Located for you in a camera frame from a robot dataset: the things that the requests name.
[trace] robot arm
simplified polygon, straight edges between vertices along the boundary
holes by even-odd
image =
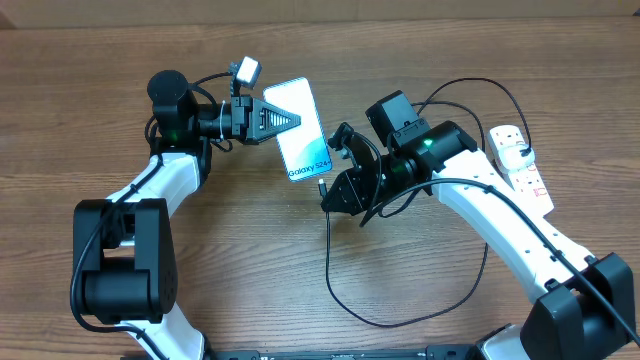
[[[366,115],[389,154],[375,150],[379,159],[374,160],[371,145],[343,123],[328,143],[354,166],[338,175],[322,200],[323,210],[351,215],[367,210],[363,225],[379,209],[377,205],[410,189],[424,188],[482,236],[534,304],[522,327],[508,326],[483,339],[471,358],[603,359],[631,340],[582,279],[554,256],[562,256],[576,268],[635,329],[633,274],[616,254],[596,260],[561,234],[496,175],[486,155],[458,125],[447,121],[431,128],[402,92],[380,100]],[[455,183],[460,179],[484,187]],[[427,181],[433,185],[420,185]],[[488,191],[487,185],[514,203],[560,253],[546,248],[522,215]]]
[[[231,101],[220,106],[179,72],[156,74],[147,88],[157,121],[148,139],[149,165],[121,191],[81,201],[74,212],[74,315],[94,315],[129,332],[154,359],[212,358],[206,337],[175,303],[177,267],[169,224],[182,201],[206,181],[211,143],[234,139],[257,145],[300,125],[298,115],[239,94],[241,86],[253,87],[260,69],[250,58],[232,64]],[[194,91],[209,104],[198,104]],[[161,137],[155,137],[156,130]],[[121,246],[133,246],[135,255],[104,256],[105,249]]]

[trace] white smartphone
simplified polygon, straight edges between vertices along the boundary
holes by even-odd
[[[331,157],[322,131],[311,86],[298,78],[264,90],[264,100],[300,115],[302,123],[277,135],[289,180],[299,181],[331,170]]]

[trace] cable connector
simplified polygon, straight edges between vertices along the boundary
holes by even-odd
[[[320,190],[320,196],[324,199],[327,196],[327,184],[324,183],[324,179],[318,180],[318,190]]]

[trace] wooden surface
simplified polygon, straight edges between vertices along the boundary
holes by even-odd
[[[640,0],[0,0],[0,13],[18,29],[631,16],[638,9]]]
[[[619,253],[640,278],[638,20],[0,32],[0,358],[114,359],[139,350],[124,335],[82,330],[70,314],[73,208],[119,190],[146,166],[154,73],[178,69],[195,80],[244,55],[262,61],[261,87],[307,77],[326,133],[349,121],[372,139],[364,110],[394,90],[417,101],[461,76],[501,81],[529,119],[556,205],[550,221],[598,256]],[[226,82],[207,88],[228,96]],[[520,125],[488,84],[457,84],[438,99],[468,105],[486,129]],[[425,114],[478,136],[456,109]],[[334,160],[329,183],[349,166]],[[238,145],[215,154],[205,186],[171,219],[178,302],[215,349],[415,348],[472,342],[526,318],[531,305],[491,253],[476,294],[450,314],[396,330],[353,319],[324,284],[316,182],[290,183],[275,141]],[[337,294],[364,316],[392,322],[430,313],[472,285],[483,243],[435,199],[420,196],[402,215],[364,229],[359,221],[333,216],[332,276]],[[627,346],[614,358],[638,354]]]

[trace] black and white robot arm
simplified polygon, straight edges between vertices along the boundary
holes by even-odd
[[[374,159],[370,141],[343,123],[328,143],[354,166],[338,175],[322,209],[366,211],[364,225],[401,194],[424,189],[482,236],[534,305],[523,326],[495,332],[465,359],[603,359],[637,339],[633,273],[616,254],[598,260],[559,232],[497,175],[458,125],[446,121],[431,128],[402,92],[380,100],[366,115],[390,153],[375,150]]]
[[[175,303],[169,218],[206,181],[212,143],[233,139],[257,145],[300,125],[298,115],[239,94],[241,86],[253,88],[260,69],[250,58],[231,64],[231,101],[221,105],[177,71],[160,72],[149,82],[157,122],[147,136],[149,165],[121,191],[83,200],[74,212],[71,308],[87,330],[126,331],[154,359],[213,359],[206,337]],[[198,104],[193,92],[209,103]],[[135,255],[104,256],[105,249],[123,246],[134,247]],[[81,315],[113,326],[89,325]]]

